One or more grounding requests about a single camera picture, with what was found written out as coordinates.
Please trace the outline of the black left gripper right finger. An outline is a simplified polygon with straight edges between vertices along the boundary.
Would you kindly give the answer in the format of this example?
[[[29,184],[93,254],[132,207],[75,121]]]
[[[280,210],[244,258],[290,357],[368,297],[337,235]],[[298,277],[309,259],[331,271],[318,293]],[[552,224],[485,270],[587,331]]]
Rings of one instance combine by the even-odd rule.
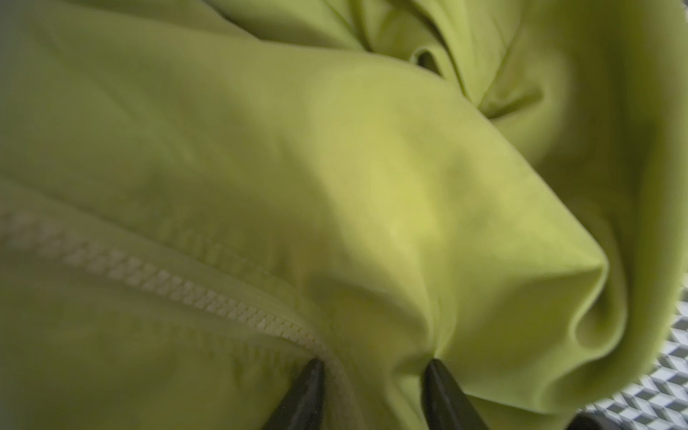
[[[433,358],[426,366],[422,400],[431,430],[488,430],[485,421],[440,359]]]

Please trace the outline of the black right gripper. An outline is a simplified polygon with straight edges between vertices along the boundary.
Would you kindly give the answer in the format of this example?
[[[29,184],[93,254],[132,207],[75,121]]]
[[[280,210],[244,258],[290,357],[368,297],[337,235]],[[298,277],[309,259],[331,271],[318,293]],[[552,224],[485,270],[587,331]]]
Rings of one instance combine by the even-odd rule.
[[[573,418],[566,430],[618,430],[618,422],[599,412],[584,411]]]

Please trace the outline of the green and cream printed jacket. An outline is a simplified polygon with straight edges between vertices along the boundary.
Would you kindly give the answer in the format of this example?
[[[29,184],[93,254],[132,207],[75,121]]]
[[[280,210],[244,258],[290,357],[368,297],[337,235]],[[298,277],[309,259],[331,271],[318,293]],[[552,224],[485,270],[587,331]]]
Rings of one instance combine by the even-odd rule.
[[[566,429],[687,265],[679,1],[5,1],[1,426]]]

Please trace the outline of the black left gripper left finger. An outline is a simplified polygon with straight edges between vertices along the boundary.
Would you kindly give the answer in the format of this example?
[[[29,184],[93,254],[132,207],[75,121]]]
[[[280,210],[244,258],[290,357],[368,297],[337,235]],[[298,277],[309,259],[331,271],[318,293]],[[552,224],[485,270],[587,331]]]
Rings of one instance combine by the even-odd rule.
[[[262,430],[319,430],[325,398],[325,365],[313,358],[262,426]]]

